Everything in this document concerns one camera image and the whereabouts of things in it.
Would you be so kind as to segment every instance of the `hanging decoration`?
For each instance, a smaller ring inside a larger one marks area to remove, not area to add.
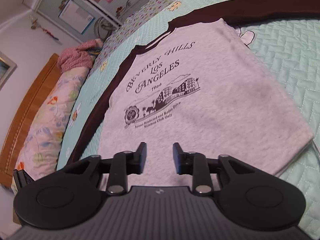
[[[54,40],[59,41],[59,39],[57,37],[55,37],[51,32],[49,32],[47,29],[41,27],[41,25],[38,23],[38,19],[37,18],[35,18],[33,15],[31,15],[30,19],[31,19],[31,22],[32,22],[32,25],[31,25],[31,29],[32,30],[42,29],[42,31],[45,34],[49,35]]]

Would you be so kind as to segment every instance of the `circular emblem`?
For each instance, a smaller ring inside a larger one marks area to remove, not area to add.
[[[139,109],[136,106],[130,106],[126,111],[125,111],[125,123],[127,125],[135,122],[137,118],[139,117]]]

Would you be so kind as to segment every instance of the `dark brown sleeve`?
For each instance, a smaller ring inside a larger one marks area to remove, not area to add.
[[[216,3],[201,9],[194,10],[184,16],[169,22],[165,32],[199,22],[215,22],[223,18],[229,25],[243,25],[264,20],[283,19],[289,17],[320,17],[320,0],[229,0]],[[109,99],[112,92],[120,84],[127,71],[130,69],[137,53],[146,46],[137,46],[122,62],[116,76],[103,92],[97,104],[90,113],[80,137],[67,164],[78,161],[86,146],[91,141],[95,131],[104,119],[104,114],[109,108]]]
[[[169,22],[169,29],[223,18],[229,25],[289,17],[319,17],[320,0],[228,0],[194,10]]]

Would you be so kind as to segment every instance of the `bee print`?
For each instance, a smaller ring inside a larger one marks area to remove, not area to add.
[[[169,11],[174,11],[175,9],[177,9],[179,6],[181,5],[180,1],[176,1],[174,4],[172,4],[169,8]]]

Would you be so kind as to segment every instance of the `quilted bedspread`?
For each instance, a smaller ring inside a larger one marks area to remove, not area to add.
[[[170,20],[194,9],[221,1],[224,0],[177,0],[143,24],[109,57],[105,57],[103,53],[99,55],[95,63],[95,71],[83,85],[74,106],[73,111],[78,111],[77,119],[65,133],[58,169],[66,164],[88,115],[131,49],[136,44],[148,44],[166,31],[167,22]],[[315,141],[320,145],[320,21],[315,19],[278,20],[241,27],[242,34],[247,30],[255,33],[255,38],[248,47],[292,96],[315,133]],[[96,154],[100,132],[101,126],[86,148],[83,158]],[[318,239],[320,237],[320,170],[317,151],[314,147],[305,149],[299,159],[281,175],[281,178],[294,184],[304,193],[307,208],[300,227],[311,237]]]
[[[104,58],[109,57],[110,54],[132,33],[138,30],[141,25],[146,23],[174,1],[175,0],[150,0],[147,4],[142,6],[139,11],[136,11],[134,14],[129,16],[119,30],[108,37],[103,46],[103,51],[101,52],[102,57],[97,58],[97,63],[90,71],[89,76],[101,65],[101,61]]]

